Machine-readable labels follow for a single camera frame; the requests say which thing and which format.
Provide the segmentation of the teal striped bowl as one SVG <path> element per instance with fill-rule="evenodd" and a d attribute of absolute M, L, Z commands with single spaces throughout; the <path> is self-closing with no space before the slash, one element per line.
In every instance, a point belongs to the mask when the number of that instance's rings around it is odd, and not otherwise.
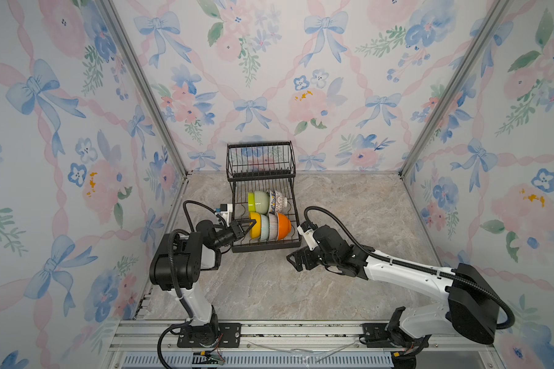
<path fill-rule="evenodd" d="M 261 242 L 268 241 L 270 235 L 270 221 L 267 215 L 260 215 L 261 220 L 261 233 L 259 240 Z"/>

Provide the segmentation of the pink striped bowl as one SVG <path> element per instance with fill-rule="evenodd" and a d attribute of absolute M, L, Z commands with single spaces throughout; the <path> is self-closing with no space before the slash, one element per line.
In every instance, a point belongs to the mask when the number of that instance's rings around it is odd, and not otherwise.
<path fill-rule="evenodd" d="M 269 219 L 269 241 L 276 241 L 279 236 L 279 217 L 268 214 Z"/>

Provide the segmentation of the orange white bowl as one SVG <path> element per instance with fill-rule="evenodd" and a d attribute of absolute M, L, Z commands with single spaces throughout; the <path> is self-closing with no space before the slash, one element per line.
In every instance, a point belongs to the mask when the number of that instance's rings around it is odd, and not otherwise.
<path fill-rule="evenodd" d="M 289 218 L 281 213 L 277 214 L 278 218 L 278 235 L 277 240 L 281 241 L 285 239 L 292 230 L 292 223 Z"/>

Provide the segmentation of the blue yellow patterned bowl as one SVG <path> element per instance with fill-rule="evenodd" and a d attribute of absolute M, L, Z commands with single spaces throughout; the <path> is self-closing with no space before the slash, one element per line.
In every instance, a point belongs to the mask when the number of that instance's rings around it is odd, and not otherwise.
<path fill-rule="evenodd" d="M 280 212 L 281 207 L 281 195 L 277 191 L 269 191 L 269 214 Z"/>

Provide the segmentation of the white maroon patterned bowl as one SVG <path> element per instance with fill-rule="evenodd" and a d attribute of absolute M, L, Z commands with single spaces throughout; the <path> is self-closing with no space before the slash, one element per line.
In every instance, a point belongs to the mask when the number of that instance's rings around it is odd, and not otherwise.
<path fill-rule="evenodd" d="M 288 207 L 288 198 L 282 192 L 275 192 L 275 210 L 283 213 Z"/>

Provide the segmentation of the lime green bowl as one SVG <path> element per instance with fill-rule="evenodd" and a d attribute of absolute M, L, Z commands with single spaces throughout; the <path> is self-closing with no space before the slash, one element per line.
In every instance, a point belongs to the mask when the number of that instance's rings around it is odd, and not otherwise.
<path fill-rule="evenodd" d="M 247 194 L 247 205 L 249 213 L 256 212 L 256 201 L 254 192 L 249 192 Z"/>

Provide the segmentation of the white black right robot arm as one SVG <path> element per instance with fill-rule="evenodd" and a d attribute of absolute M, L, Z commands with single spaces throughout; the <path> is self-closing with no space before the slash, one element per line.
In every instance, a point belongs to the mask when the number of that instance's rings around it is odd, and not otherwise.
<path fill-rule="evenodd" d="M 433 335 L 461 335 L 490 345 L 499 327 L 500 306 L 481 276 L 467 265 L 457 269 L 414 264 L 367 247 L 349 244 L 337 230 L 303 223 L 306 246 L 288 256 L 301 272 L 323 267 L 328 272 L 365 281 L 384 282 L 429 298 L 423 307 L 395 309 L 384 330 L 397 347 Z"/>

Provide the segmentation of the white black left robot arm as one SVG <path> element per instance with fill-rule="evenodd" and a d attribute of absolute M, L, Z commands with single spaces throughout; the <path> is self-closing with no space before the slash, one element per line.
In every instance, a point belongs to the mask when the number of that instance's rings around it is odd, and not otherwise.
<path fill-rule="evenodd" d="M 149 268 L 151 283 L 176 294 L 189 325 L 211 327 L 216 315 L 199 286 L 200 274 L 219 269 L 221 248 L 242 240 L 259 224 L 251 219 L 229 224 L 205 220 L 193 232 L 177 229 L 163 235 Z"/>

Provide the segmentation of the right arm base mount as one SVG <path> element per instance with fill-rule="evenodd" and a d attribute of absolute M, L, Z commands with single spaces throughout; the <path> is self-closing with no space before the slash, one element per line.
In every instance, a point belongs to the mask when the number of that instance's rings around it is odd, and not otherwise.
<path fill-rule="evenodd" d="M 425 338 L 411 338 L 400 329 L 388 331 L 387 323 L 364 323 L 361 327 L 363 333 L 359 337 L 359 342 L 369 348 L 410 350 L 420 346 L 429 347 L 429 342 Z"/>

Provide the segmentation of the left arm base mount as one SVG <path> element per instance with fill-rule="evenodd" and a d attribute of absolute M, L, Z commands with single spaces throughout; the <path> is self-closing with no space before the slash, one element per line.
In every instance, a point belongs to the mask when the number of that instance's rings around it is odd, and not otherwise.
<path fill-rule="evenodd" d="M 240 323 L 211 322 L 203 326 L 182 327 L 177 340 L 179 348 L 238 348 L 242 335 Z"/>

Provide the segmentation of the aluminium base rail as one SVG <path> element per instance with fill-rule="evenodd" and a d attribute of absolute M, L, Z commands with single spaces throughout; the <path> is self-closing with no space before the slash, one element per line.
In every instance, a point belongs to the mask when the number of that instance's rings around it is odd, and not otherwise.
<path fill-rule="evenodd" d="M 159 368 L 156 349 L 172 368 L 504 368 L 492 346 L 458 335 L 429 339 L 414 358 L 401 362 L 394 349 L 368 347 L 361 321 L 240 321 L 210 348 L 178 346 L 159 336 L 168 321 L 123 321 L 102 368 Z"/>

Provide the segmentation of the aluminium corner post left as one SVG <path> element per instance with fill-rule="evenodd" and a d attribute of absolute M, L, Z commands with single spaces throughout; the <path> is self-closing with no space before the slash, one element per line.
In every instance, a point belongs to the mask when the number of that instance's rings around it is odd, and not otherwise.
<path fill-rule="evenodd" d="M 113 1 L 109 0 L 96 0 L 95 1 L 98 10 L 102 13 L 105 23 L 112 33 L 112 38 L 118 44 L 122 57 L 126 61 L 129 69 L 129 74 L 132 76 L 132 80 L 136 84 L 138 93 L 143 98 L 148 112 L 152 115 L 155 127 L 160 131 L 163 143 L 169 150 L 169 156 L 173 163 L 176 165 L 181 178 L 185 179 L 188 176 L 186 167 L 183 160 L 180 158 L 180 154 L 175 144 L 171 131 L 163 118 L 162 112 L 155 102 L 152 89 L 149 86 L 146 75 L 142 66 L 139 63 L 138 55 L 129 40 L 127 32 L 121 22 L 118 12 L 115 8 Z"/>

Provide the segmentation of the aluminium corner post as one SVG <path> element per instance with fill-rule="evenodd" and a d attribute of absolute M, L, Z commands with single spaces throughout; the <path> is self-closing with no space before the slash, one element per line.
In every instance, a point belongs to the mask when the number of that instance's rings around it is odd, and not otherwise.
<path fill-rule="evenodd" d="M 446 90 L 440 98 L 439 106 L 434 109 L 430 120 L 426 123 L 415 145 L 409 151 L 409 156 L 399 171 L 399 176 L 402 180 L 408 178 L 412 169 L 415 168 L 421 152 L 426 147 L 427 142 L 433 136 L 435 130 L 437 130 L 439 123 L 449 109 L 455 96 L 460 92 L 461 87 L 469 78 L 473 66 L 477 63 L 478 59 L 482 57 L 484 49 L 503 21 L 510 5 L 511 1 L 509 0 L 491 2 L 489 12 L 487 12 L 486 17 L 483 19 L 478 34 L 473 37 L 468 49 L 466 49 L 465 55 L 463 55 L 463 61 L 449 80 Z"/>
<path fill-rule="evenodd" d="M 105 23 L 112 33 L 112 38 L 118 44 L 122 57 L 126 61 L 129 69 L 129 74 L 132 76 L 132 80 L 136 84 L 138 93 L 143 98 L 148 112 L 152 115 L 155 127 L 160 131 L 163 143 L 169 150 L 169 156 L 173 163 L 176 165 L 181 178 L 185 179 L 188 176 L 186 167 L 183 160 L 180 158 L 180 154 L 175 144 L 171 131 L 163 118 L 162 112 L 155 102 L 152 89 L 149 86 L 146 75 L 142 66 L 139 63 L 138 55 L 129 40 L 127 32 L 121 22 L 118 12 L 115 8 L 113 1 L 109 0 L 96 0 L 95 1 L 98 10 L 102 13 Z"/>

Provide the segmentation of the aluminium corner post right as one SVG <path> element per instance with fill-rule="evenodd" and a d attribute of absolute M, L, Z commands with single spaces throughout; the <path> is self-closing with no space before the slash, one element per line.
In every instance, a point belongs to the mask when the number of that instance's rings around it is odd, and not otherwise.
<path fill-rule="evenodd" d="M 421 152 L 426 147 L 427 142 L 433 136 L 435 130 L 437 130 L 439 123 L 449 109 L 455 96 L 460 92 L 461 87 L 469 78 L 473 66 L 477 63 L 478 59 L 482 57 L 484 49 L 503 21 L 510 5 L 511 1 L 509 0 L 491 2 L 489 12 L 487 12 L 486 17 L 483 19 L 478 34 L 473 37 L 468 49 L 466 49 L 465 55 L 463 55 L 463 61 L 449 80 L 446 90 L 440 98 L 439 106 L 434 109 L 430 120 L 426 123 L 415 145 L 409 151 L 409 156 L 399 171 L 399 176 L 402 180 L 408 178 L 412 169 L 415 168 Z"/>

